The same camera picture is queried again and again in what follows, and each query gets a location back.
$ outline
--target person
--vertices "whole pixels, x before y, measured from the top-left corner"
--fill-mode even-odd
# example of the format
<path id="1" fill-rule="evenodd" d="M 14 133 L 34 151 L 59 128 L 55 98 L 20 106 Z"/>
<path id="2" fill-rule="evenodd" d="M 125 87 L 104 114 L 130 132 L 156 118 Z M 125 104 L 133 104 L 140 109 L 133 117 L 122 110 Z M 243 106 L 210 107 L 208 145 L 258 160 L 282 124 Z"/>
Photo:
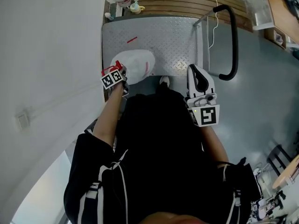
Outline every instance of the person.
<path id="1" fill-rule="evenodd" d="M 64 194 L 73 224 L 226 223 L 233 196 L 218 169 L 227 153 L 169 84 L 162 77 L 155 94 L 129 98 L 118 120 L 118 83 L 93 134 L 78 136 Z"/>

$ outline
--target black shirt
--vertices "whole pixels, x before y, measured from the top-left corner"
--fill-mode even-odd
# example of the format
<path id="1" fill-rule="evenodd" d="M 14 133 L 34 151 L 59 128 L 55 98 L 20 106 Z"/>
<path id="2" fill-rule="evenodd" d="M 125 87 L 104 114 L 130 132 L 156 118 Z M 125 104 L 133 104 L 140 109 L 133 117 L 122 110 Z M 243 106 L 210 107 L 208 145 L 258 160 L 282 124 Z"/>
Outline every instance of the black shirt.
<path id="1" fill-rule="evenodd" d="M 92 135 L 78 137 L 64 195 L 65 211 L 73 224 L 80 223 L 78 216 L 83 224 L 101 223 L 99 215 L 105 224 L 126 223 L 121 171 L 130 224 L 158 211 L 192 215 L 208 223 L 226 220 L 230 204 L 222 207 L 222 177 L 202 151 L 198 127 L 193 125 L 179 93 L 167 90 L 128 99 L 116 133 L 115 153 Z M 112 162 L 123 155 L 120 169 Z M 103 171 L 99 181 L 102 166 L 114 168 Z M 98 190 L 104 196 L 102 213 L 98 210 L 102 198 L 102 194 L 96 195 Z M 79 214 L 85 193 L 88 197 Z"/>

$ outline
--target red mark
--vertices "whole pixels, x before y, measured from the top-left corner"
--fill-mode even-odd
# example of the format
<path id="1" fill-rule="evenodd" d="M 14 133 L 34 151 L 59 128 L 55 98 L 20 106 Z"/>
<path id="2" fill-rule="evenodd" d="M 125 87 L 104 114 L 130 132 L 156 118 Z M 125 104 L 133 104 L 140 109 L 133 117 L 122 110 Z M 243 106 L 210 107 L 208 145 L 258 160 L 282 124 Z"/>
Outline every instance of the red mark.
<path id="1" fill-rule="evenodd" d="M 136 37 L 134 37 L 133 39 L 131 39 L 131 40 L 127 41 L 127 43 L 130 43 L 130 42 L 132 42 L 132 41 L 133 41 L 133 40 L 135 40 L 135 39 L 137 39 L 137 36 L 136 36 Z"/>

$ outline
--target metal floor plate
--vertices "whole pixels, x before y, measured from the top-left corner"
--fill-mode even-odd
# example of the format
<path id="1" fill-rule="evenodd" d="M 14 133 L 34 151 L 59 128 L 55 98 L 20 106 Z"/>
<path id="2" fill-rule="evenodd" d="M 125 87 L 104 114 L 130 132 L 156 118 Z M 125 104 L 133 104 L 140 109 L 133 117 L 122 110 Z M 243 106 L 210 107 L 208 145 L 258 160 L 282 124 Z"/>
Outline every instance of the metal floor plate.
<path id="1" fill-rule="evenodd" d="M 186 76 L 188 65 L 202 67 L 201 27 L 197 28 L 197 47 L 196 28 L 193 26 L 197 20 L 187 17 L 142 17 L 106 23 L 102 29 L 104 68 L 109 67 L 112 59 L 122 51 L 147 49 L 156 58 L 151 75 Z"/>

